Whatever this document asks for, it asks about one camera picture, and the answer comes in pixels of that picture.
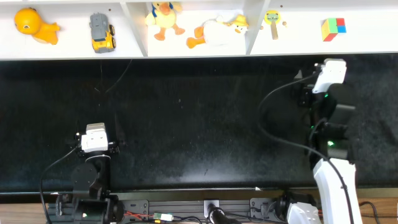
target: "plush duck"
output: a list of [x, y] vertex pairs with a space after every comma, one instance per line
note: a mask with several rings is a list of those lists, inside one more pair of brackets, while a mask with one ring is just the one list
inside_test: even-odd
[[60, 30], [57, 23], [45, 23], [35, 9], [21, 9], [14, 18], [17, 30], [23, 34], [30, 34], [40, 43], [57, 44], [58, 37], [55, 33]]
[[195, 29], [195, 38], [187, 39], [187, 46], [192, 49], [198, 44], [224, 45], [234, 40], [234, 35], [244, 35], [248, 31], [249, 24], [246, 17], [238, 15], [231, 23], [223, 22], [222, 17], [206, 21], [203, 26]]
[[179, 28], [175, 21], [177, 15], [175, 13], [182, 11], [182, 6], [178, 2], [153, 2], [152, 12], [148, 14], [145, 19], [145, 23], [150, 25], [158, 25], [160, 32], [155, 34], [157, 40], [165, 40], [165, 32], [168, 28], [173, 28], [176, 35], [181, 35], [185, 32], [185, 29]]

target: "black tabletop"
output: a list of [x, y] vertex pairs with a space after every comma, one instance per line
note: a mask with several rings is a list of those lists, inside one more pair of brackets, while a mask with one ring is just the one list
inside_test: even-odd
[[[398, 184], [398, 57], [344, 58], [358, 97], [347, 135], [358, 152], [360, 187]], [[111, 189], [315, 186], [301, 149], [265, 138], [257, 106], [301, 68], [327, 56], [0, 62], [0, 192], [37, 192], [40, 173], [68, 152], [66, 142], [105, 122], [127, 146], [111, 159]], [[303, 142], [305, 112], [289, 90], [267, 103], [268, 127]], [[70, 190], [81, 160], [50, 170], [44, 188]]]

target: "yellow and gray toy truck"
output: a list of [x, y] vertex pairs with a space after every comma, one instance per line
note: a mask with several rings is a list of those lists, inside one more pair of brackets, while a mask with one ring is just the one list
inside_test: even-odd
[[114, 27], [109, 24], [108, 18], [101, 13], [90, 16], [91, 41], [95, 53], [112, 52], [116, 48]]

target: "rubik's cube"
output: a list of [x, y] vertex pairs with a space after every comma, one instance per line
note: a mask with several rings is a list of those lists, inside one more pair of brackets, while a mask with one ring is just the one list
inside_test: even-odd
[[345, 34], [346, 23], [343, 18], [329, 18], [322, 25], [322, 40], [331, 41], [337, 34]]

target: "wooden floor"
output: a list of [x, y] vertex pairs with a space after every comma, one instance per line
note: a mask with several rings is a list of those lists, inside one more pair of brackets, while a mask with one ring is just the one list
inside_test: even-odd
[[[359, 202], [370, 201], [376, 208], [379, 216], [397, 216], [398, 198], [361, 198]], [[361, 207], [363, 215], [372, 215], [373, 210], [370, 205]], [[364, 224], [376, 223], [374, 218], [362, 217]], [[396, 224], [397, 218], [380, 218], [381, 224]], [[0, 204], [0, 224], [44, 224], [45, 217], [43, 207], [39, 203], [35, 204]]]

